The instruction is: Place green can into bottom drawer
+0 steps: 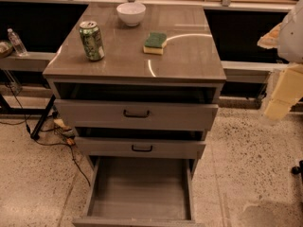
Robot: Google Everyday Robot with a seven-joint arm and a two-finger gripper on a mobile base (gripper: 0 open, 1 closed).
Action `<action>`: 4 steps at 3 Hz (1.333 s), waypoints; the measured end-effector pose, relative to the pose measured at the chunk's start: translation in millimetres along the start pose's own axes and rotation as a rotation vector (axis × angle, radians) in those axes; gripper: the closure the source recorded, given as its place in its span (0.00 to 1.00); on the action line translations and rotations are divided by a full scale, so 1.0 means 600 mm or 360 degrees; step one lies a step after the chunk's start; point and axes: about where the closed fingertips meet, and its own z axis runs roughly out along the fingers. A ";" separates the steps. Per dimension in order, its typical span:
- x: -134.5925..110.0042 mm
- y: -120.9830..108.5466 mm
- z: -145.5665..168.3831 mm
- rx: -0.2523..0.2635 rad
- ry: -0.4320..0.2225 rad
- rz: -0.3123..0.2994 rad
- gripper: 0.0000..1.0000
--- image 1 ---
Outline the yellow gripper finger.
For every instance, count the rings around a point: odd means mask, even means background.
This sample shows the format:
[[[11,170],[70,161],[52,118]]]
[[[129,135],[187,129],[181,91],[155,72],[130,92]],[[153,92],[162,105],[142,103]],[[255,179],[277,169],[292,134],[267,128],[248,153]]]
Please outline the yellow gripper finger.
[[[265,49],[277,48],[280,27],[281,24],[278,24],[273,27],[268,33],[260,37],[257,42],[257,46]]]
[[[273,121],[281,120],[302,97],[303,64],[290,63],[279,73],[264,115]]]

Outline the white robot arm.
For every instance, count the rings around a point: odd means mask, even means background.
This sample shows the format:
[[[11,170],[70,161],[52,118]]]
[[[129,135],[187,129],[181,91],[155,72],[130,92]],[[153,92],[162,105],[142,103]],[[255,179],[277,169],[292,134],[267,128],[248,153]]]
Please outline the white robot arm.
[[[289,64],[279,73],[263,115],[282,119],[303,97],[303,0],[299,0],[283,21],[258,40],[258,46],[276,48]]]

